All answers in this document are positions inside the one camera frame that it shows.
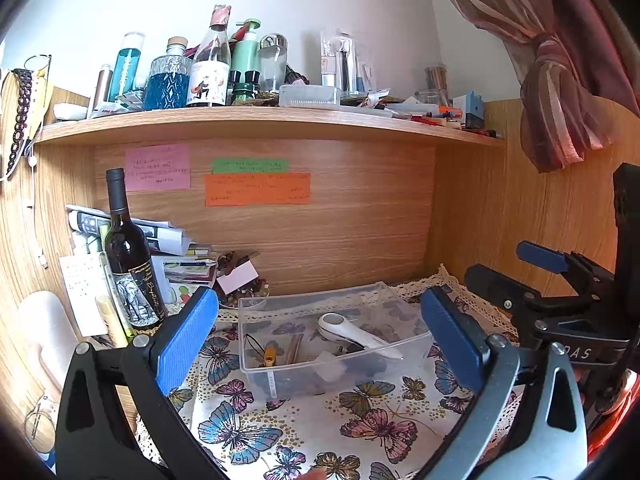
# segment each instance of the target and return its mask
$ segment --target green sticky note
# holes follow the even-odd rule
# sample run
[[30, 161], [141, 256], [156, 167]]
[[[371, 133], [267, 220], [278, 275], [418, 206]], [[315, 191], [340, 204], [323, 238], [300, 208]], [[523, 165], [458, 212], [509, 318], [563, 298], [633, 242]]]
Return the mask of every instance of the green sticky note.
[[286, 158], [214, 158], [211, 173], [287, 173]]

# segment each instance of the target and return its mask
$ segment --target blue liquid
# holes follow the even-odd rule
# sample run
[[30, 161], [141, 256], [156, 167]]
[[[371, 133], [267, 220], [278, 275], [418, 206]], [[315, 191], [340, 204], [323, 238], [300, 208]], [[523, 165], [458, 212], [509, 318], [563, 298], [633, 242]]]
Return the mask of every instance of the blue liquid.
[[184, 108], [187, 104], [189, 74], [162, 72], [149, 78], [145, 91], [145, 110]]
[[111, 86], [109, 86], [110, 102], [115, 102], [116, 97], [133, 90], [136, 79], [136, 70], [140, 61], [140, 51], [136, 48], [123, 48], [118, 53], [116, 67], [113, 70]]

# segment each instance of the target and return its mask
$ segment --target striped curtain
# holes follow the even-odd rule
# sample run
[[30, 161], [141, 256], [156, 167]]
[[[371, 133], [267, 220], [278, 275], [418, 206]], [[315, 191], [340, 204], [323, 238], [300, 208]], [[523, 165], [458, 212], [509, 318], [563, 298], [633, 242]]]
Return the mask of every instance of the striped curtain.
[[607, 0], [451, 1], [504, 41], [521, 83], [522, 148], [538, 171], [565, 168], [613, 142], [594, 95], [640, 116], [640, 50]]

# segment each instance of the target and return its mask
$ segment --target cork stopper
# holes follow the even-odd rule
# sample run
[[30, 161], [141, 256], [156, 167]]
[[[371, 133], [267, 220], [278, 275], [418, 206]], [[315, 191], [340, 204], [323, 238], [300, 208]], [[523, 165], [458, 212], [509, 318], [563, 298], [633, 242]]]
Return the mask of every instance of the cork stopper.
[[187, 48], [187, 38], [183, 38], [182, 36], [174, 36], [172, 38], [169, 38], [169, 41], [166, 42], [166, 46], [171, 46], [171, 45], [181, 45], [184, 48]]
[[226, 28], [226, 24], [229, 22], [229, 14], [231, 13], [230, 5], [216, 5], [213, 7], [213, 14], [211, 15], [211, 25], [222, 25]]

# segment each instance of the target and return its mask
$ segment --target screw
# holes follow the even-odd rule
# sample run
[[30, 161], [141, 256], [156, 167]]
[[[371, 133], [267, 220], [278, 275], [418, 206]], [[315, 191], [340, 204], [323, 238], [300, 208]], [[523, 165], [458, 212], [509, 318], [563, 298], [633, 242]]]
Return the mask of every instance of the screw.
[[551, 343], [551, 350], [554, 354], [557, 355], [564, 355], [566, 353], [564, 345], [562, 343], [559, 343], [558, 341], [554, 341], [553, 343]]
[[82, 341], [78, 346], [76, 346], [76, 354], [83, 355], [89, 351], [89, 343], [87, 341]]
[[507, 338], [502, 334], [491, 334], [487, 341], [491, 346], [495, 346], [496, 348], [504, 348], [508, 343]]
[[133, 346], [136, 348], [144, 348], [149, 344], [149, 336], [147, 334], [138, 334], [133, 338]]

